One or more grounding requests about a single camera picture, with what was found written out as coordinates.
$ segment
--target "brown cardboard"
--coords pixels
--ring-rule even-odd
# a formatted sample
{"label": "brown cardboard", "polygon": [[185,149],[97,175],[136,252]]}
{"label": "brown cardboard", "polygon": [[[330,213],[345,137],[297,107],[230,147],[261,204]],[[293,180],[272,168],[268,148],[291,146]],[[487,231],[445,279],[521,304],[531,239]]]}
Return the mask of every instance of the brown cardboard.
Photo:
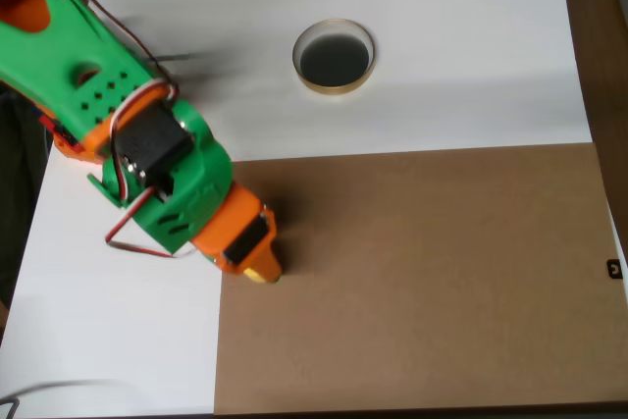
{"label": "brown cardboard", "polygon": [[288,268],[224,277],[216,413],[628,399],[593,144],[240,163]]}

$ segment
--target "white surface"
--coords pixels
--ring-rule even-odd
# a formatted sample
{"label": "white surface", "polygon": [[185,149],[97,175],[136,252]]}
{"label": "white surface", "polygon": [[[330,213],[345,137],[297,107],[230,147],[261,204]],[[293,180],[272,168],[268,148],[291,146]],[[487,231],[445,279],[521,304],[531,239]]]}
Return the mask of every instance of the white surface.
{"label": "white surface", "polygon": [[[565,0],[102,1],[160,53],[209,53],[176,66],[210,76],[184,91],[236,159],[590,141]],[[291,50],[337,17],[366,26],[379,57],[332,98],[299,82]],[[119,212],[84,174],[53,153],[0,395],[110,380],[28,395],[18,416],[211,412],[220,274],[107,248]]]}
{"label": "white surface", "polygon": [[[165,260],[105,245],[120,217],[53,150],[5,338],[0,396],[33,385],[18,417],[211,412],[221,274],[200,254]],[[120,240],[154,244],[140,229]]]}
{"label": "white surface", "polygon": [[619,242],[619,235],[617,234],[617,227],[615,226],[615,220],[608,208],[608,215],[610,216],[610,225],[612,226],[612,236],[615,239],[615,247],[617,247],[617,258],[619,259],[619,265],[621,265],[621,273],[623,274],[624,291],[626,291],[626,300],[628,301],[628,266],[626,265],[626,257],[624,256],[624,250]]}
{"label": "white surface", "polygon": [[[591,140],[565,0],[101,1],[160,53],[209,53],[175,67],[211,76],[192,103],[237,160]],[[378,46],[342,97],[291,61],[328,18]]]}

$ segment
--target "gold rim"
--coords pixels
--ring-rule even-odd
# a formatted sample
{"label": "gold rim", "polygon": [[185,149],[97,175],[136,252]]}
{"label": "gold rim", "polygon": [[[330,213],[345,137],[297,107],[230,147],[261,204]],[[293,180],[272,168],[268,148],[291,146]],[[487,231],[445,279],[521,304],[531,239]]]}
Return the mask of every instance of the gold rim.
{"label": "gold rim", "polygon": [[[308,31],[310,31],[312,28],[315,28],[320,25],[338,24],[338,23],[352,24],[360,28],[362,31],[364,31],[366,36],[369,38],[369,41],[371,42],[371,47],[373,48],[373,58],[370,61],[369,67],[366,69],[366,71],[364,71],[364,74],[362,74],[360,79],[354,80],[353,82],[347,83],[345,85],[327,87],[325,85],[319,85],[317,83],[311,82],[301,74],[301,72],[299,71],[300,68],[296,65],[296,45],[299,43],[303,35],[307,33]],[[366,79],[368,79],[371,76],[371,73],[373,72],[373,68],[375,67],[376,58],[377,58],[377,51],[375,48],[375,41],[373,40],[373,36],[371,36],[371,33],[369,33],[368,30],[364,26],[359,24],[358,22],[354,22],[353,20],[346,20],[346,19],[328,19],[328,20],[323,20],[321,22],[318,22],[310,26],[296,39],[296,41],[294,42],[294,46],[292,47],[292,65],[294,66],[294,70],[296,71],[298,78],[301,79],[301,81],[307,86],[307,88],[310,88],[314,90],[315,92],[322,93],[325,95],[342,95],[344,93],[351,92],[355,90],[357,87],[359,87],[360,85],[362,85],[366,81]]]}

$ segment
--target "cable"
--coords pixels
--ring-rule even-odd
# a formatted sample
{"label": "cable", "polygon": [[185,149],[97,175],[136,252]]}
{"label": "cable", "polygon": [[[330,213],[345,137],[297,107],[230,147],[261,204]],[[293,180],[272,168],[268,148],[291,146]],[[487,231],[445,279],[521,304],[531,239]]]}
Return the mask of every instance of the cable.
{"label": "cable", "polygon": [[3,397],[0,399],[0,406],[4,406],[5,404],[12,404],[11,409],[7,413],[6,419],[13,419],[18,411],[18,407],[20,407],[20,400],[16,397]]}
{"label": "cable", "polygon": [[[138,90],[134,91],[127,99],[116,109],[114,114],[111,117],[110,127],[109,127],[109,144],[111,147],[111,155],[114,161],[114,170],[116,172],[116,178],[118,180],[118,188],[120,190],[120,199],[122,201],[126,201],[129,197],[129,185],[127,183],[127,177],[125,175],[124,169],[122,168],[122,163],[120,160],[120,156],[118,155],[118,151],[116,149],[116,132],[118,130],[118,125],[120,120],[124,116],[124,114],[130,110],[137,101],[139,101],[145,94],[151,92],[152,90],[161,87],[167,84],[170,87],[170,92],[166,97],[166,100],[173,104],[175,100],[179,96],[179,86],[173,80],[172,76],[166,71],[160,64],[159,61],[153,56],[153,54],[149,51],[149,49],[142,43],[142,41],[127,27],[125,27],[122,22],[120,22],[116,17],[114,17],[107,9],[105,9],[100,2],[97,0],[82,0],[87,7],[89,7],[89,3],[96,6],[96,8],[107,17],[117,28],[118,30],[130,38],[139,48],[143,51],[143,53],[150,59],[153,63],[157,71],[165,78],[165,79],[153,79],[149,82],[145,83]],[[129,221],[132,216],[139,211],[139,209],[148,201],[148,199],[157,191],[157,187],[151,186],[147,188],[142,194],[136,198],[133,203],[129,206],[126,213],[123,215],[121,220],[116,224],[116,226],[105,236],[105,241],[112,247],[128,250],[131,252],[140,252],[144,254],[155,255],[158,257],[183,257],[188,255],[191,252],[195,252],[196,249],[190,251],[189,253],[182,254],[181,256],[170,254],[168,252],[163,252],[159,250],[150,249],[148,247],[141,247],[138,245],[128,244],[126,242],[117,242],[113,241],[113,237],[116,233]]]}
{"label": "cable", "polygon": [[173,88],[175,89],[175,96],[179,95],[179,87],[177,86],[177,84],[175,83],[175,81],[173,80],[172,76],[168,73],[168,71],[166,71],[160,64],[159,61],[157,61],[157,59],[155,59],[155,56],[153,56],[153,54],[148,50],[148,48],[144,45],[144,43],[141,42],[141,40],[130,30],[128,29],[126,26],[124,26],[122,24],[122,22],[120,22],[116,17],[114,17],[111,13],[109,13],[109,11],[107,9],[105,9],[100,2],[98,2],[97,0],[82,0],[87,6],[89,6],[89,3],[91,2],[93,5],[95,5],[98,10],[100,10],[100,12],[102,12],[103,15],[105,15],[105,17],[107,17],[117,28],[118,30],[123,33],[124,35],[126,35],[128,38],[130,38],[135,44],[137,44],[137,46],[139,46],[139,48],[144,52],[144,54],[146,56],[148,56],[148,59],[151,60],[151,62],[155,65],[155,68],[157,68],[157,71],[159,71],[159,73],[164,76],[168,82],[173,86]]}
{"label": "cable", "polygon": [[139,197],[136,198],[131,205],[129,205],[129,208],[127,208],[127,211],[125,212],[125,214],[122,215],[120,220],[118,220],[118,223],[116,223],[116,226],[114,226],[112,230],[109,233],[107,233],[107,235],[105,236],[105,242],[107,242],[107,244],[110,245],[111,247],[115,247],[116,249],[127,250],[129,252],[138,252],[140,254],[154,255],[156,257],[164,257],[167,259],[177,259],[181,257],[186,257],[187,255],[190,255],[196,252],[196,249],[194,248],[193,250],[177,255],[177,254],[171,254],[169,252],[164,252],[162,250],[151,249],[150,247],[144,247],[141,245],[134,245],[134,244],[129,244],[127,242],[118,242],[118,241],[113,240],[114,236],[125,226],[126,223],[129,222],[129,220],[135,215],[135,213],[137,213],[139,209],[142,206],[144,206],[144,204],[156,192],[157,192],[156,186],[150,186],[145,191],[143,191],[139,195]]}

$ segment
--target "black logo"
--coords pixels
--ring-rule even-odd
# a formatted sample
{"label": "black logo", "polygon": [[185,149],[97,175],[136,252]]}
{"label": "black logo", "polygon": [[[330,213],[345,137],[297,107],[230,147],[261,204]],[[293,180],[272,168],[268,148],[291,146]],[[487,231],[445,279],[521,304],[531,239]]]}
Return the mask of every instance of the black logo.
{"label": "black logo", "polygon": [[606,261],[606,268],[608,269],[608,276],[612,279],[623,279],[621,275],[621,264],[619,259],[609,259]]}

